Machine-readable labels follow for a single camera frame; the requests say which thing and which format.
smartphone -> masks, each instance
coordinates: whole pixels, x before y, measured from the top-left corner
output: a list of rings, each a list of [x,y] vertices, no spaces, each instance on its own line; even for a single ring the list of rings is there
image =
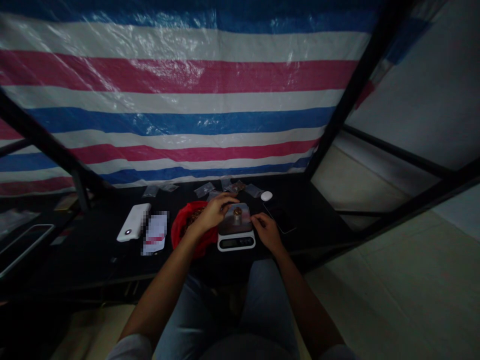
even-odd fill
[[[33,225],[9,245],[0,248],[0,279],[32,251],[54,227],[53,224]]]
[[[276,221],[276,224],[282,233],[287,234],[297,228],[287,212],[275,199],[264,202],[263,206],[272,219]]]

jeans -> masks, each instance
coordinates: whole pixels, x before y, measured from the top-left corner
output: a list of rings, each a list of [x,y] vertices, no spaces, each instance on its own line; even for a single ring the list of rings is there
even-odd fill
[[[158,342],[155,359],[198,359],[215,342],[235,333],[269,339],[300,358],[289,299],[273,260],[252,264],[238,329],[222,325],[222,314],[227,311],[208,287],[189,275]]]

person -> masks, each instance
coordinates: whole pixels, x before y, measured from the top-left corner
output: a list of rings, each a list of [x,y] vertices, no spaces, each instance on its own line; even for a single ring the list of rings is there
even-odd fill
[[[107,360],[299,359],[292,312],[313,360],[355,359],[265,213],[251,217],[273,260],[255,261],[237,328],[226,326],[214,293],[189,275],[202,235],[217,226],[234,194],[212,199],[150,283]]]

plastic tarp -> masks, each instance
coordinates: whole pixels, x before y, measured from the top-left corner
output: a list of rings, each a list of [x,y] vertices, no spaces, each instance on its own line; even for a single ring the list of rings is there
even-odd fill
[[[0,85],[116,187],[303,172],[383,3],[4,1]],[[34,147],[0,159],[0,196],[71,186]]]

forearm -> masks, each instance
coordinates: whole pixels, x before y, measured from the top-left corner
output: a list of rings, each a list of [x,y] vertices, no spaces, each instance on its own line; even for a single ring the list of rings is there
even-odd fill
[[[182,292],[195,248],[203,232],[193,225],[168,257],[143,293],[128,319],[120,339],[132,334],[146,336],[154,348]]]
[[[336,344],[344,344],[335,323],[282,248],[273,254],[280,268],[298,329],[312,359]]]

